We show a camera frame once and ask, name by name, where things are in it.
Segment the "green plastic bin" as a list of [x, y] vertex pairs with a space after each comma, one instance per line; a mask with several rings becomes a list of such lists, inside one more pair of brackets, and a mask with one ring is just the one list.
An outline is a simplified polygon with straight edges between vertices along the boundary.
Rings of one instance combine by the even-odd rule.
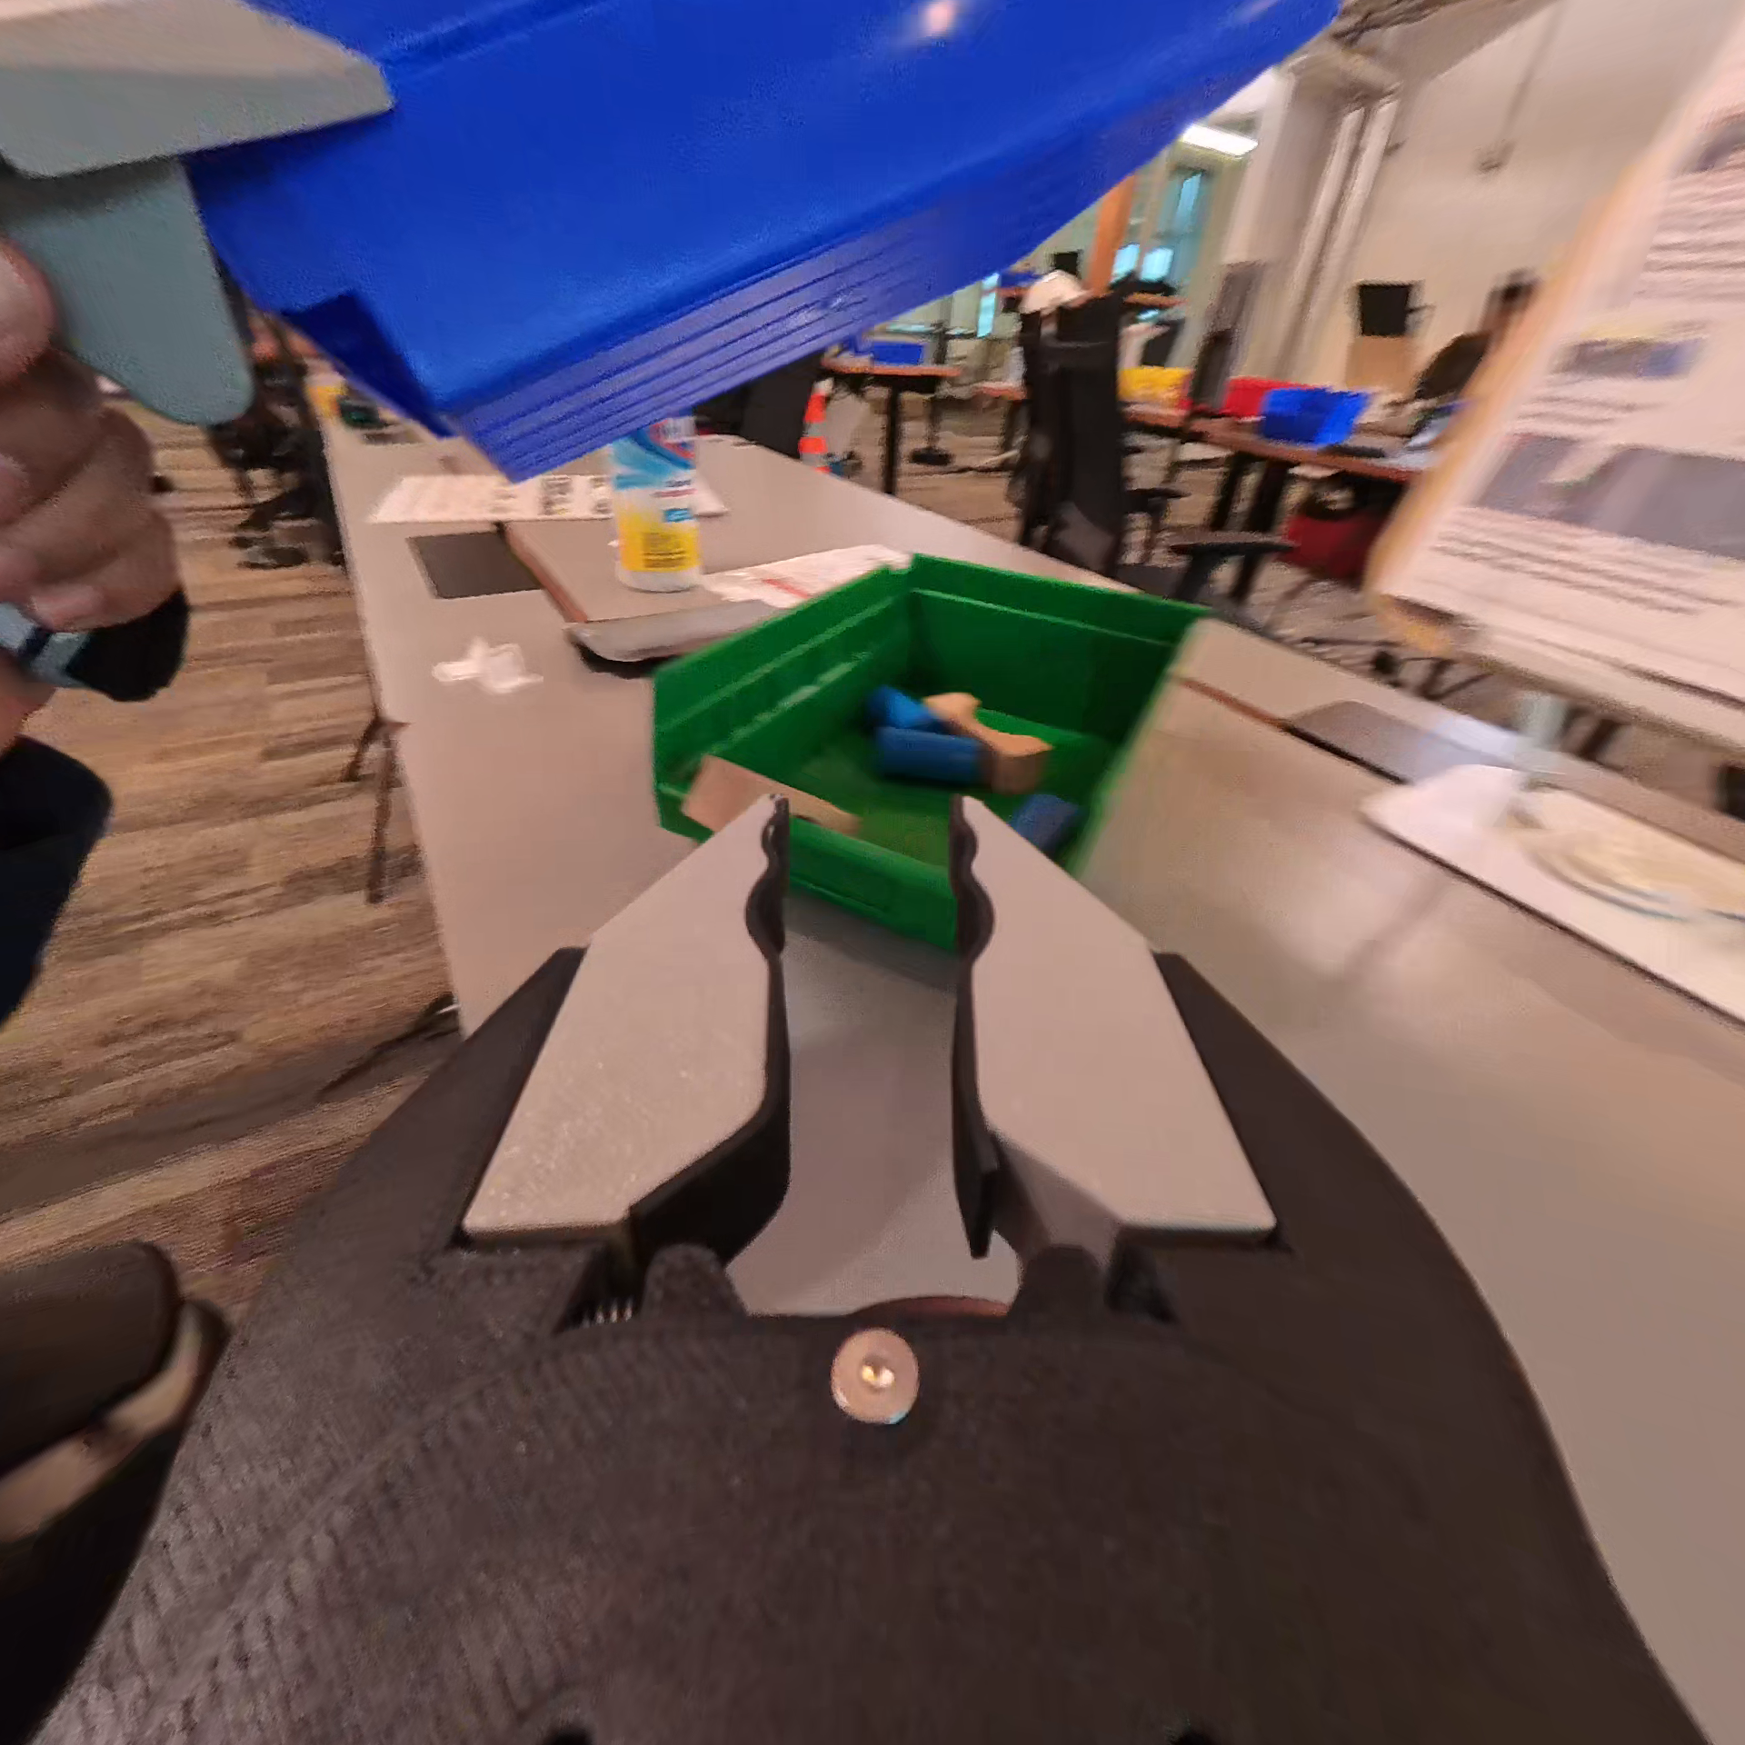
[[874, 691], [972, 693], [996, 730], [1045, 741], [1038, 788], [1081, 812], [1064, 862], [1077, 871], [1198, 622], [1192, 604], [1119, 588], [914, 556], [657, 671], [657, 818], [670, 834], [710, 836], [684, 812], [708, 756], [827, 801], [858, 829], [795, 821], [790, 884], [947, 950], [951, 797], [977, 797], [999, 817], [1020, 797], [885, 775], [867, 718]]

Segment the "disinfectant wipes canister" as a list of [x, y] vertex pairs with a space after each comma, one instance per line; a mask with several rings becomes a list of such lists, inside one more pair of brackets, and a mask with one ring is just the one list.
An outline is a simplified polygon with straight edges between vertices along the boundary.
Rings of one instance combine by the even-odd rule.
[[620, 582], [642, 594], [700, 586], [693, 415], [659, 421], [615, 440], [606, 449], [606, 479]]

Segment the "grey flat tablet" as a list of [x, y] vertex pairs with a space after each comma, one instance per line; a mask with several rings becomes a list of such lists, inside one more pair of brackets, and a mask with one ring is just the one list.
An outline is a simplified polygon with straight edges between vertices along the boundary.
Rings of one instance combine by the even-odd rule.
[[710, 601], [670, 612], [569, 623], [567, 641], [588, 667], [641, 671], [740, 637], [778, 611], [756, 601]]

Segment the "person's left hand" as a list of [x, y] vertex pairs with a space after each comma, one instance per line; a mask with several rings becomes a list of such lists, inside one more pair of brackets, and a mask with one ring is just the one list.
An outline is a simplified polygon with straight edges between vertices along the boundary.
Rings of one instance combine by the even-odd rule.
[[3, 601], [51, 632], [88, 632], [180, 588], [141, 431], [58, 348], [45, 281], [5, 250]]

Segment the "tan wooden block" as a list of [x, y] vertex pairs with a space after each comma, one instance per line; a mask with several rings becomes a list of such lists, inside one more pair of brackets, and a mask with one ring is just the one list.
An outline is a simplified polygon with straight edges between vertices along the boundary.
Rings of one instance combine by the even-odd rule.
[[773, 777], [752, 771], [717, 753], [704, 756], [681, 804], [681, 815], [717, 834], [763, 799], [781, 799], [788, 815], [846, 837], [861, 836], [861, 817]]

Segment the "red white paper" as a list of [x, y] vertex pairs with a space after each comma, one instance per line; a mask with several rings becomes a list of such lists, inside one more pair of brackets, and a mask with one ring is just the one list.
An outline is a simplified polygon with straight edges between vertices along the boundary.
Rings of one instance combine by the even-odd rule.
[[731, 604], [756, 604], [781, 612], [870, 574], [901, 572], [910, 564], [912, 553], [892, 548], [834, 548], [707, 574], [702, 588]]

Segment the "person's left forearm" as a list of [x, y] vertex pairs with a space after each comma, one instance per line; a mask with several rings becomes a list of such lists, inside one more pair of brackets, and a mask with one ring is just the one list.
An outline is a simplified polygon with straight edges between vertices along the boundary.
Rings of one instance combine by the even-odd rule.
[[3, 759], [3, 1022], [24, 1006], [112, 817], [100, 775], [21, 738]]

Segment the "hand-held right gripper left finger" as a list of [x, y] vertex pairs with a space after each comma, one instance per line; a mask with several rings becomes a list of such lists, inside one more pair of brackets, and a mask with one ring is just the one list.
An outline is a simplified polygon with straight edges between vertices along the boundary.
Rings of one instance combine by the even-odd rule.
[[790, 1181], [782, 899], [790, 812], [760, 796], [580, 950], [464, 1234], [720, 1261]]

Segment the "wooden background table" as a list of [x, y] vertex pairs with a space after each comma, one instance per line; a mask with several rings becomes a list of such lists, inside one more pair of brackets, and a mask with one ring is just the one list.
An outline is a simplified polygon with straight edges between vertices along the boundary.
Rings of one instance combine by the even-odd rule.
[[885, 441], [880, 449], [880, 493], [899, 495], [906, 396], [933, 399], [946, 385], [957, 382], [962, 372], [947, 362], [891, 365], [832, 352], [822, 360], [822, 373], [848, 385], [856, 393], [878, 389], [885, 393]]

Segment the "white document stand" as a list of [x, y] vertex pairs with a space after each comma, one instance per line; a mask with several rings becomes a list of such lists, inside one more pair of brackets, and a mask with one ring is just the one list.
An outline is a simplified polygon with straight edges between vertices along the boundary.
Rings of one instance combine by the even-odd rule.
[[1740, 693], [1669, 679], [1646, 656], [1560, 650], [1548, 637], [1391, 604], [1432, 656], [1521, 680], [1515, 748], [1363, 804], [1385, 837], [1597, 945], [1726, 1020], [1742, 1020], [1740, 848], [1578, 794], [1555, 765], [1572, 705], [1669, 730], [1740, 761]]

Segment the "wooden arch block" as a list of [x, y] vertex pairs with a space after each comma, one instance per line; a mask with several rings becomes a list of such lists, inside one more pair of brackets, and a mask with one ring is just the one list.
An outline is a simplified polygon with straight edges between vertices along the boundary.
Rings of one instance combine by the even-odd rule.
[[973, 781], [995, 796], [1031, 796], [1050, 771], [1053, 747], [1032, 732], [992, 725], [972, 693], [929, 693], [929, 713], [951, 734], [977, 747]]

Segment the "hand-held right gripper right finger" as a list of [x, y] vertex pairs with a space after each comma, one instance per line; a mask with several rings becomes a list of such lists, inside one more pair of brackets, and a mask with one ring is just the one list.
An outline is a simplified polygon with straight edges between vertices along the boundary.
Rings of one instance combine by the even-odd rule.
[[1277, 1234], [1146, 940], [973, 797], [949, 812], [951, 1185], [972, 1256]]

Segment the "blue plastic bin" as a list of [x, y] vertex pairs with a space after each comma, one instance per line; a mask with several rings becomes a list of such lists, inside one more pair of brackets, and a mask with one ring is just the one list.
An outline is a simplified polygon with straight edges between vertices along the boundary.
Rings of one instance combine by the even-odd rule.
[[383, 115], [188, 161], [260, 310], [506, 477], [1014, 266], [1334, 2], [265, 5]]

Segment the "black office chair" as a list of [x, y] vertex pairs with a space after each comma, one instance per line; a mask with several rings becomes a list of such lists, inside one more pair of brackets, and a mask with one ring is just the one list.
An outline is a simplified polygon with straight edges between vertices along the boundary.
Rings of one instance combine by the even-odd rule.
[[1231, 559], [1289, 552], [1271, 532], [1171, 528], [1172, 487], [1125, 473], [1124, 302], [1081, 294], [1020, 321], [1027, 432], [1014, 470], [1017, 542], [1152, 599], [1193, 604]]

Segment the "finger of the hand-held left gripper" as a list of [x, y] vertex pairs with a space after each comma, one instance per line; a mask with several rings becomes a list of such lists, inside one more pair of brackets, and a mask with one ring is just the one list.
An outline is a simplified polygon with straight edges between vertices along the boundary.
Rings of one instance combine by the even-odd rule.
[[5, 5], [5, 241], [76, 360], [167, 421], [227, 425], [250, 352], [188, 159], [390, 107], [374, 61], [250, 5]]

